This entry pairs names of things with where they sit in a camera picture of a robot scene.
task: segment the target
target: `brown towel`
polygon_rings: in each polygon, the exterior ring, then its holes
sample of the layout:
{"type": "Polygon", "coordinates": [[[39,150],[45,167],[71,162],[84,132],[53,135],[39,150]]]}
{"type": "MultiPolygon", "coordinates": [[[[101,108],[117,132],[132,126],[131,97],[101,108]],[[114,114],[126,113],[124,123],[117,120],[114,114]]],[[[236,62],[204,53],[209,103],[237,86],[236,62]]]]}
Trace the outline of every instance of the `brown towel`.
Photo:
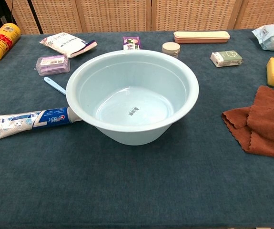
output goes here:
{"type": "Polygon", "coordinates": [[[260,86],[252,106],[225,111],[222,118],[244,151],[274,157],[274,89],[260,86]]]}

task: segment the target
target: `woven panel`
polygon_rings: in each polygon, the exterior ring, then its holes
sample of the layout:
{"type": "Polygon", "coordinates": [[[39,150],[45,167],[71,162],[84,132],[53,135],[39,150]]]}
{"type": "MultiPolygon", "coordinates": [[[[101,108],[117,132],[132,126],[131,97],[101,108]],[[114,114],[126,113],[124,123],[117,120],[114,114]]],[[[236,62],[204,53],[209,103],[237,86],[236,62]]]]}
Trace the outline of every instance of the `woven panel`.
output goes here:
{"type": "MultiPolygon", "coordinates": [[[[12,0],[6,0],[11,10],[12,0]]],[[[23,34],[40,34],[27,0],[15,0],[13,17],[23,34]]]]}
{"type": "Polygon", "coordinates": [[[33,0],[43,33],[82,32],[74,0],[33,0]]]}
{"type": "Polygon", "coordinates": [[[252,29],[274,23],[274,0],[249,0],[242,9],[236,29],[252,29]]]}
{"type": "Polygon", "coordinates": [[[156,0],[153,5],[153,30],[225,30],[235,0],[156,0]]]}
{"type": "Polygon", "coordinates": [[[147,22],[148,18],[150,19],[150,0],[79,0],[77,2],[80,2],[83,28],[87,32],[150,30],[150,21],[147,22]]]}

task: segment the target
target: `purple box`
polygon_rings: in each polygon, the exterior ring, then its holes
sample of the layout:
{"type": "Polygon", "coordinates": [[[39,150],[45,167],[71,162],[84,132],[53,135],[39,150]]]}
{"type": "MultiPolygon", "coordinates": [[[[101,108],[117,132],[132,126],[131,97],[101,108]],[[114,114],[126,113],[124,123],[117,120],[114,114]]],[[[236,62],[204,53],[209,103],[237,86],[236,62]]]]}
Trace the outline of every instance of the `purple box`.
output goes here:
{"type": "Polygon", "coordinates": [[[124,50],[142,49],[139,37],[123,37],[124,50]]]}

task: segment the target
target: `table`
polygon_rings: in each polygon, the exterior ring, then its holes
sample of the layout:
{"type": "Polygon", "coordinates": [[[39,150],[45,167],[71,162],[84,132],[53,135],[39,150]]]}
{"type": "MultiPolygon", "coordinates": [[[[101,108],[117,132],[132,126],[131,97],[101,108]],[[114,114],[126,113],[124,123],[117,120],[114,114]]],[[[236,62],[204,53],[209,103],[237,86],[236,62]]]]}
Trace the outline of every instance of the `table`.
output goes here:
{"type": "MultiPolygon", "coordinates": [[[[251,30],[229,31],[220,44],[182,44],[179,59],[195,73],[199,98],[156,141],[126,146],[85,122],[26,131],[0,140],[0,227],[274,227],[274,158],[244,152],[221,113],[250,106],[266,84],[263,51],[251,30]],[[240,66],[216,68],[214,51],[236,50],[240,66]]],[[[160,51],[170,31],[84,33],[98,46],[71,59],[69,73],[121,50],[122,36],[139,36],[160,51]]],[[[34,70],[57,53],[23,35],[0,61],[0,115],[67,106],[64,95],[34,70]]]]}

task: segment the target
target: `wooden frame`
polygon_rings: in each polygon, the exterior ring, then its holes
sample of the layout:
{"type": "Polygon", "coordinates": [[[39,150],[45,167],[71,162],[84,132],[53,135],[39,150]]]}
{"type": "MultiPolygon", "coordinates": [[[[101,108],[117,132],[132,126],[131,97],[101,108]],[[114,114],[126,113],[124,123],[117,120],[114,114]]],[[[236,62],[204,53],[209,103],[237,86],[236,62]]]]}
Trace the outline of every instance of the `wooden frame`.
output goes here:
{"type": "Polygon", "coordinates": [[[274,1],[243,0],[234,29],[255,29],[274,24],[274,1]]]}
{"type": "MultiPolygon", "coordinates": [[[[9,7],[9,9],[11,10],[12,0],[6,0],[6,3],[9,7]]],[[[31,9],[29,8],[29,4],[28,4],[27,0],[15,0],[14,5],[13,5],[12,14],[13,14],[13,17],[14,17],[18,27],[20,28],[22,34],[40,34],[40,31],[37,27],[37,24],[33,17],[31,9]],[[23,9],[16,8],[15,5],[17,6],[17,4],[20,4],[20,6],[22,4],[24,4],[24,5],[26,5],[26,7],[24,7],[23,9]],[[24,22],[24,20],[22,18],[24,15],[29,15],[28,23],[24,22]]]]}
{"type": "MultiPolygon", "coordinates": [[[[75,0],[75,1],[76,1],[76,5],[77,5],[77,11],[80,16],[81,27],[82,27],[83,32],[94,32],[93,27],[99,28],[97,31],[106,31],[106,29],[104,29],[104,28],[107,28],[107,27],[110,28],[113,23],[114,23],[114,28],[108,29],[108,31],[118,31],[119,27],[120,27],[118,24],[118,21],[122,20],[123,22],[126,23],[127,19],[126,18],[120,19],[118,17],[113,18],[112,15],[113,14],[116,14],[116,15],[129,14],[129,13],[130,13],[130,15],[133,15],[135,13],[134,8],[131,8],[129,10],[127,10],[127,8],[126,8],[125,11],[121,11],[120,13],[118,11],[119,5],[121,5],[121,4],[127,5],[127,4],[129,4],[129,2],[136,4],[135,6],[137,6],[137,4],[142,4],[141,8],[143,6],[145,7],[145,11],[146,11],[145,17],[142,18],[142,20],[145,22],[145,29],[143,29],[143,30],[145,30],[145,31],[151,30],[151,5],[152,5],[151,0],[139,0],[139,1],[122,0],[122,1],[119,1],[117,4],[113,3],[115,1],[112,1],[112,0],[111,1],[105,0],[105,1],[100,2],[100,4],[102,4],[102,5],[112,6],[114,4],[113,7],[114,7],[114,9],[116,9],[116,11],[114,11],[114,12],[108,11],[105,7],[98,8],[99,2],[97,0],[87,0],[87,1],[86,0],[75,0]],[[90,4],[93,4],[93,10],[94,10],[93,12],[89,12],[89,10],[86,10],[87,8],[90,7],[90,4]],[[89,17],[89,19],[91,19],[91,20],[89,22],[87,22],[88,23],[87,24],[86,19],[88,18],[88,12],[89,12],[89,14],[92,14],[92,17],[89,17]],[[103,14],[106,17],[102,18],[102,20],[95,20],[94,17],[96,17],[96,16],[93,16],[95,14],[97,14],[97,15],[103,14]]],[[[140,29],[140,27],[138,27],[138,26],[132,26],[132,31],[138,31],[139,29],[140,29]]]]}
{"type": "Polygon", "coordinates": [[[34,0],[32,4],[44,34],[82,32],[75,0],[34,0]]]}
{"type": "MultiPolygon", "coordinates": [[[[159,1],[161,1],[161,0],[152,0],[152,31],[156,31],[156,30],[159,29],[157,27],[157,11],[158,11],[157,7],[158,7],[158,4],[159,4],[159,1]]],[[[187,5],[189,4],[189,1],[180,1],[179,0],[179,1],[175,1],[175,3],[176,2],[178,2],[178,3],[183,3],[184,2],[184,3],[187,3],[187,5]]],[[[242,4],[243,0],[235,0],[235,2],[229,0],[229,2],[232,2],[233,8],[232,8],[232,12],[231,12],[230,18],[226,22],[227,25],[224,26],[223,30],[225,30],[225,29],[233,29],[234,28],[236,17],[237,17],[237,15],[239,13],[239,10],[240,10],[240,7],[241,7],[241,4],[242,4]]],[[[216,0],[216,4],[217,5],[221,5],[222,3],[223,3],[222,1],[216,0]]],[[[173,10],[173,11],[177,11],[177,12],[180,11],[180,9],[176,9],[175,7],[174,8],[173,7],[169,7],[168,10],[169,11],[173,10]]]]}

